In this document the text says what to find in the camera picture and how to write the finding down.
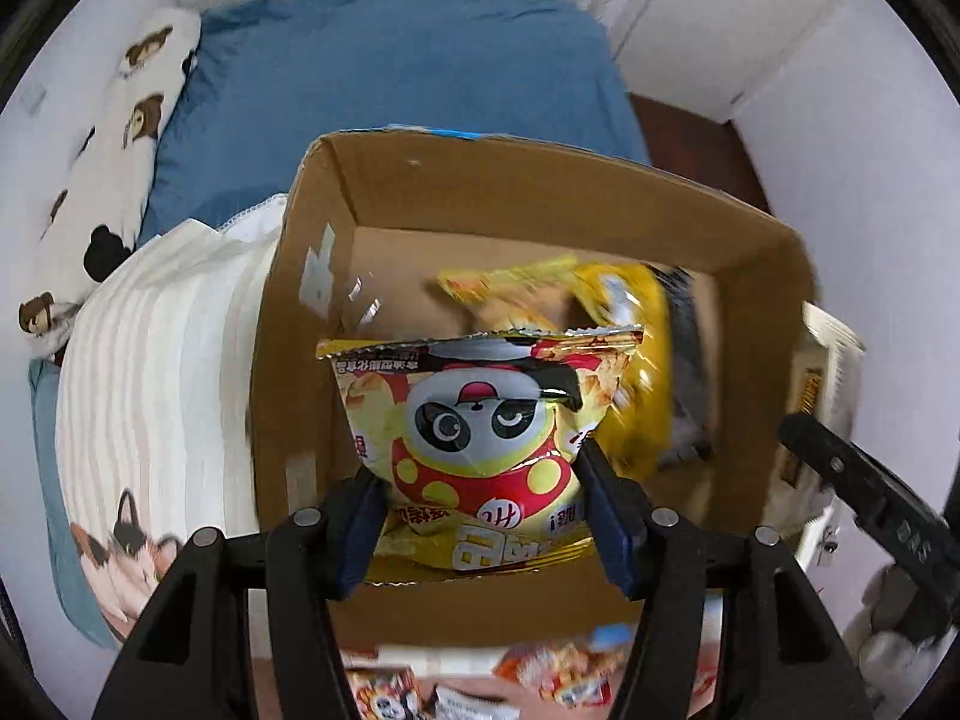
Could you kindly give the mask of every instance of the yellow snack bag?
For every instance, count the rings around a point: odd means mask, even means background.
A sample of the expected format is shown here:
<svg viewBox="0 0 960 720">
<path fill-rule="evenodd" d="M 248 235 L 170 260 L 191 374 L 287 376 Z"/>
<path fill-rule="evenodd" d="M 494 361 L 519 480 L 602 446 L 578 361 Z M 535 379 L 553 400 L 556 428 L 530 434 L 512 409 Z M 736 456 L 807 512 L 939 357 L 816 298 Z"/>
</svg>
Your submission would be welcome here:
<svg viewBox="0 0 960 720">
<path fill-rule="evenodd" d="M 575 257 L 563 256 L 499 271 L 441 271 L 437 283 L 476 317 L 474 329 L 481 331 L 562 330 L 544 315 L 544 307 L 557 292 L 568 293 Z"/>
<path fill-rule="evenodd" d="M 642 336 L 631 328 L 321 343 L 357 456 L 391 486 L 378 555 L 474 571 L 583 541 L 570 463 Z"/>
<path fill-rule="evenodd" d="M 621 475 L 642 479 L 671 447 L 670 309 L 664 289 L 645 265 L 589 263 L 578 266 L 571 290 L 601 326 L 643 325 L 640 348 L 594 432 Z"/>
</svg>

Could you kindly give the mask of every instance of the snack packaging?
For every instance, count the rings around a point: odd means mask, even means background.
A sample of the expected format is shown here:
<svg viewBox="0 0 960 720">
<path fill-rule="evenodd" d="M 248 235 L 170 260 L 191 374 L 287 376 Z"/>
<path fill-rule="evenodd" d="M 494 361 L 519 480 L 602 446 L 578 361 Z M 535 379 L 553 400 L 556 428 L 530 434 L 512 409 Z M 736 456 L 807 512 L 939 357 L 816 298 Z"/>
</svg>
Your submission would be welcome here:
<svg viewBox="0 0 960 720">
<path fill-rule="evenodd" d="M 623 629 L 624 635 L 517 647 L 503 656 L 493 674 L 570 709 L 606 706 L 613 699 L 611 675 L 626 661 L 632 643 L 628 626 L 610 628 Z"/>
<path fill-rule="evenodd" d="M 518 720 L 520 710 L 505 701 L 469 696 L 459 690 L 437 685 L 433 704 L 437 720 Z"/>
<path fill-rule="evenodd" d="M 853 435 L 865 349 L 856 333 L 811 303 L 803 305 L 806 334 L 794 352 L 786 413 L 809 413 L 838 437 Z M 785 447 L 776 450 L 763 522 L 788 538 L 824 513 L 832 488 Z"/>
<path fill-rule="evenodd" d="M 723 592 L 708 590 L 707 597 L 704 598 L 704 621 L 697 650 L 697 675 L 693 680 L 687 717 L 702 712 L 716 697 L 717 677 L 720 673 L 720 644 L 723 640 L 723 606 Z"/>
<path fill-rule="evenodd" d="M 378 555 L 458 571 L 589 544 L 570 470 L 638 327 L 450 341 L 326 341 L 357 457 L 390 483 Z"/>
<path fill-rule="evenodd" d="M 409 668 L 344 669 L 364 720 L 419 720 L 421 698 Z"/>
<path fill-rule="evenodd" d="M 404 664 L 417 679 L 488 675 L 509 647 L 422 647 L 377 644 L 367 651 L 341 650 L 344 668 L 378 668 Z"/>
<path fill-rule="evenodd" d="M 640 351 L 596 432 L 617 470 L 642 479 L 706 454 L 709 392 L 689 275 L 587 263 L 576 269 L 571 290 L 597 324 L 644 327 Z"/>
<path fill-rule="evenodd" d="M 566 256 L 499 271 L 441 271 L 437 283 L 473 312 L 474 330 L 558 333 L 563 328 L 546 312 L 568 295 L 576 264 L 575 257 Z"/>
</svg>

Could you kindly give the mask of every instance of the white blanket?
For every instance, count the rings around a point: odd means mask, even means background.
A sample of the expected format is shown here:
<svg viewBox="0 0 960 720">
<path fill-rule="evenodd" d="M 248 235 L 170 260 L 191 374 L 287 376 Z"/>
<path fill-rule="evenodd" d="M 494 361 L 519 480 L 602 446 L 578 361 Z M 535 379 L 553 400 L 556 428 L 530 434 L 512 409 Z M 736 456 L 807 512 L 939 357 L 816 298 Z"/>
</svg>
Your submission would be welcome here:
<svg viewBox="0 0 960 720">
<path fill-rule="evenodd" d="M 191 533 L 258 530 L 246 416 L 284 204 L 277 196 L 226 232 L 185 221 L 77 314 L 56 463 L 80 566 L 119 640 Z"/>
<path fill-rule="evenodd" d="M 66 343 L 77 309 L 133 250 L 154 181 L 157 141 L 192 68 L 200 15 L 165 8 L 120 61 L 40 239 L 20 327 L 48 355 Z"/>
</svg>

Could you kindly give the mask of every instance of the snack bag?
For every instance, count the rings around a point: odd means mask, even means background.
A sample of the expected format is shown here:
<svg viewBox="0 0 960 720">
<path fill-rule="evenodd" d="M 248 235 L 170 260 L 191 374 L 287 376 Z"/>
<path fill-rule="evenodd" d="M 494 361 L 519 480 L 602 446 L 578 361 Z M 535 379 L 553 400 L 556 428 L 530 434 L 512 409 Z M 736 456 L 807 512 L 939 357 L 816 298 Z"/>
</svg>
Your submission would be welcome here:
<svg viewBox="0 0 960 720">
<path fill-rule="evenodd" d="M 642 335 L 322 343 L 357 456 L 391 485 L 378 555 L 474 571 L 588 538 L 570 463 Z"/>
<path fill-rule="evenodd" d="M 610 678 L 626 661 L 630 640 L 602 649 L 580 641 L 517 647 L 493 674 L 569 709 L 603 707 L 613 699 Z"/>
<path fill-rule="evenodd" d="M 632 356 L 596 439 L 621 473 L 642 478 L 670 448 L 673 382 L 666 296 L 645 265 L 589 263 L 576 269 L 573 293 L 599 325 L 643 324 Z"/>
<path fill-rule="evenodd" d="M 364 720 L 419 720 L 421 698 L 409 668 L 344 669 Z"/>
<path fill-rule="evenodd" d="M 596 431 L 614 467 L 642 479 L 702 455 L 709 393 L 689 275 L 589 263 L 576 269 L 571 288 L 597 324 L 644 326 L 640 350 Z"/>
<path fill-rule="evenodd" d="M 440 288 L 475 317 L 475 330 L 539 330 L 558 333 L 558 327 L 544 314 L 544 308 L 560 302 L 569 293 L 577 260 L 557 257 L 500 271 L 441 271 Z"/>
<path fill-rule="evenodd" d="M 505 701 L 469 696 L 437 685 L 433 714 L 437 720 L 518 720 L 520 710 Z"/>
</svg>

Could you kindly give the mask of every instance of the screw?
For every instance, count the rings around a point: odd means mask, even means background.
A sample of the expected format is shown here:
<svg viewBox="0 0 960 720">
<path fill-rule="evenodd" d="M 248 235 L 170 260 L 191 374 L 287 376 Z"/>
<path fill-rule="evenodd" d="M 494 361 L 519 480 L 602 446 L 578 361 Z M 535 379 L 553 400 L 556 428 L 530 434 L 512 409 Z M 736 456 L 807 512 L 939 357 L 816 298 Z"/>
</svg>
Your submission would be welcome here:
<svg viewBox="0 0 960 720">
<path fill-rule="evenodd" d="M 672 528 L 680 522 L 680 516 L 673 509 L 654 509 L 650 518 L 661 528 Z"/>
<path fill-rule="evenodd" d="M 301 526 L 301 528 L 309 528 L 311 525 L 316 525 L 320 522 L 320 510 L 319 509 L 300 509 L 299 512 L 294 514 L 294 522 Z"/>
<path fill-rule="evenodd" d="M 754 537 L 761 544 L 767 547 L 772 547 L 779 541 L 779 533 L 777 533 L 769 525 L 761 525 L 760 528 L 757 528 L 754 531 Z"/>
<path fill-rule="evenodd" d="M 214 541 L 217 541 L 219 535 L 216 528 L 200 528 L 197 533 L 194 533 L 193 542 L 198 547 L 208 547 Z"/>
</svg>

